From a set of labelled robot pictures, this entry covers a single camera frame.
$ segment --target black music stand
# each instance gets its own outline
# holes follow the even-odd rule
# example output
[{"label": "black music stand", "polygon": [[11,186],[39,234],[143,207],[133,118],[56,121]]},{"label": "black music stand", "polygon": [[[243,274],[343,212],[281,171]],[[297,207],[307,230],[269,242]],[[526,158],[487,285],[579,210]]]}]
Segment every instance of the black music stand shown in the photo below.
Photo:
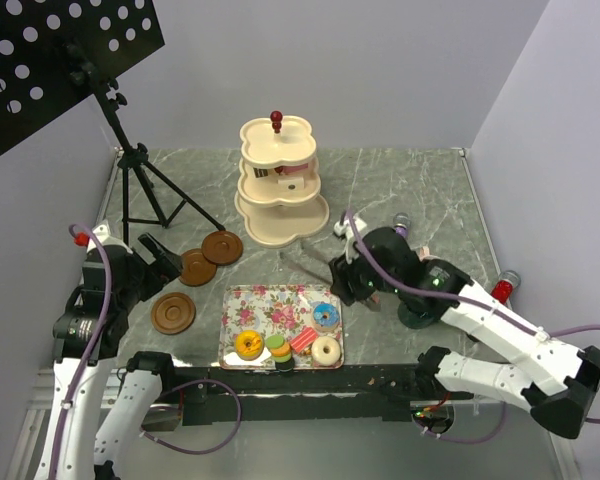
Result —
[{"label": "black music stand", "polygon": [[[118,167],[126,243],[129,223],[167,228],[187,203],[225,229],[149,162],[144,145],[131,146],[116,114],[127,100],[120,93],[108,96],[118,90],[116,77],[162,46],[151,0],[0,0],[0,155],[93,94],[124,151]],[[169,217],[143,167],[182,199]],[[130,170],[157,220],[129,216]]]}]

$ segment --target white frosted donut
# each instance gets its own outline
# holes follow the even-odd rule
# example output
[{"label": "white frosted donut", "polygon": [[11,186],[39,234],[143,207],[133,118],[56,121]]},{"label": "white frosted donut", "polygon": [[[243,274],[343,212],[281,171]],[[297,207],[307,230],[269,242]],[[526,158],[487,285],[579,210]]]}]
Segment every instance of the white frosted donut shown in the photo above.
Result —
[{"label": "white frosted donut", "polygon": [[340,344],[332,337],[318,337],[311,346],[311,356],[318,365],[335,365],[340,360]]}]

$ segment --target rose pattern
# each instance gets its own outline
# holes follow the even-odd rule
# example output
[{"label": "rose pattern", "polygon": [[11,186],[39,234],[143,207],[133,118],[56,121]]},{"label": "rose pattern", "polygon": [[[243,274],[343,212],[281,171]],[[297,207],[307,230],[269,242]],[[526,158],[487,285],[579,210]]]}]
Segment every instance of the rose pattern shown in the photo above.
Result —
[{"label": "rose pattern", "polygon": [[[243,330],[256,330],[264,338],[280,334],[288,341],[305,326],[312,326],[311,315],[316,305],[331,303],[341,312],[340,301],[322,285],[249,285],[229,287],[224,296],[218,357],[220,366],[230,369],[253,367],[227,365],[223,359],[235,351],[235,339]],[[295,355],[296,369],[331,369],[344,363],[342,323],[328,334],[340,343],[342,358],[332,367],[312,365],[311,355]],[[259,369],[273,369],[272,359]]]}]

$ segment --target table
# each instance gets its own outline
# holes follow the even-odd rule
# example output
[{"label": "table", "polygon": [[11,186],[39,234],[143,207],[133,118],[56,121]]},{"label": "table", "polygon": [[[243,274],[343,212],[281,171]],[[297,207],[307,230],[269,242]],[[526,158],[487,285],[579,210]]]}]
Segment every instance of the table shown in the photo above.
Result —
[{"label": "table", "polygon": [[[220,267],[215,278],[202,287],[187,287],[176,280],[164,289],[163,293],[186,293],[196,304],[195,322],[183,333],[169,336],[157,332],[150,320],[153,301],[137,305],[129,319],[119,362],[124,365],[138,350],[154,350],[172,354],[176,366],[210,366],[217,362],[226,287],[315,283],[315,280],[290,270],[279,260],[277,250],[263,248],[247,236],[243,219],[233,203],[239,177],[239,150],[161,149],[151,151],[150,155],[151,161],[167,176],[242,239],[244,254],[238,263]],[[361,214],[370,228],[391,225],[393,215],[404,211],[413,222],[408,238],[412,248],[428,245],[432,254],[451,261],[485,287],[495,284],[493,254],[460,150],[319,149],[318,158],[322,195],[331,208],[331,218],[309,241],[329,258],[342,252],[343,245],[332,235],[332,227],[348,205]],[[155,183],[156,197],[169,214],[179,198],[150,173],[149,178]],[[121,222],[121,196],[121,175],[118,175],[105,214],[112,225]],[[133,175],[130,200],[133,217],[154,218]],[[143,232],[182,253],[199,247],[212,231],[213,226],[187,206],[166,230],[132,224],[131,244],[149,259],[149,253],[137,241]],[[328,276],[325,266],[300,253],[297,242],[282,250],[296,260],[306,259],[309,268]],[[418,355],[432,345],[483,360],[500,359],[484,345],[474,344],[463,332],[444,324],[409,330],[397,319],[397,298],[382,294],[381,302],[379,313],[362,305],[343,307],[346,364],[415,363]]]}]

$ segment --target blue donut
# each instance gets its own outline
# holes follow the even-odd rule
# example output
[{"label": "blue donut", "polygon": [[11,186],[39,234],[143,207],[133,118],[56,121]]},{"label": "blue donut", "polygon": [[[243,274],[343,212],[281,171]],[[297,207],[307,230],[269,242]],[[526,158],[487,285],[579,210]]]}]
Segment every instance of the blue donut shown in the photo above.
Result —
[{"label": "blue donut", "polygon": [[321,303],[313,310],[313,321],[321,327],[333,327],[340,321],[338,309],[330,303]]}]

